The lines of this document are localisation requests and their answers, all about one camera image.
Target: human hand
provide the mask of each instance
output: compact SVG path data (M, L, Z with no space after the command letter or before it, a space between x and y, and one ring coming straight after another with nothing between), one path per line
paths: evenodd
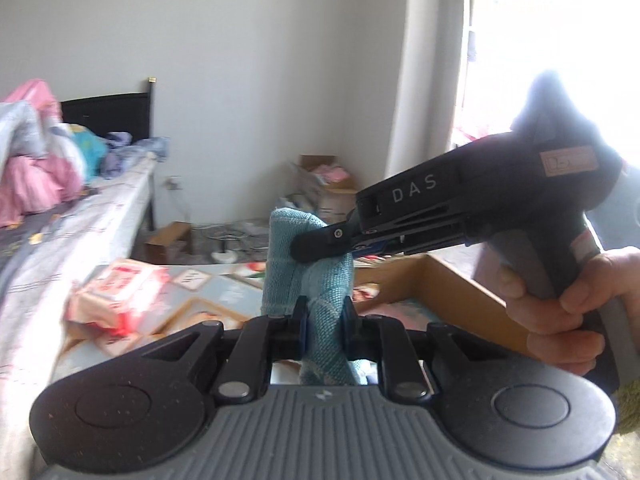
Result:
M604 350L601 334L577 330L582 314L619 296L626 308L636 348L640 351L640 250L606 251L584 266L559 300L527 294L524 280L509 267L498 270L507 315L530 331L527 347L540 360L578 375L596 364Z

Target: wall socket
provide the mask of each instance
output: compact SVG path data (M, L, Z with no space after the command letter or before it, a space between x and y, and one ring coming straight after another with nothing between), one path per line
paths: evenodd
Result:
M167 188L169 191L176 191L176 190L182 189L182 182L180 180L180 176L178 175L168 176L164 180L164 187Z

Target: headboard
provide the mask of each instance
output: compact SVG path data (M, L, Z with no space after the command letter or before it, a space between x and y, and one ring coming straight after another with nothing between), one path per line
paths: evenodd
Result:
M104 95L63 101L62 120L80 124L104 137L109 132L129 132L131 142L151 136L151 110L156 78L150 77L146 92Z

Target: red and white package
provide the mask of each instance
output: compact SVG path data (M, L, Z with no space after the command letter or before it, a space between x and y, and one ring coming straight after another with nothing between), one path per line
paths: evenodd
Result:
M66 318L129 335L168 281L165 267L119 258L72 294Z

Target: ribbed gray surface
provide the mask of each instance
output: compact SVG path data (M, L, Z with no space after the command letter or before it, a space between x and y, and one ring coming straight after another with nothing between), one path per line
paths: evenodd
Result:
M161 466L95 476L54 466L42 480L605 480L595 464L525 474L453 446L424 409L376 386L271 386L260 401L223 408L194 446Z

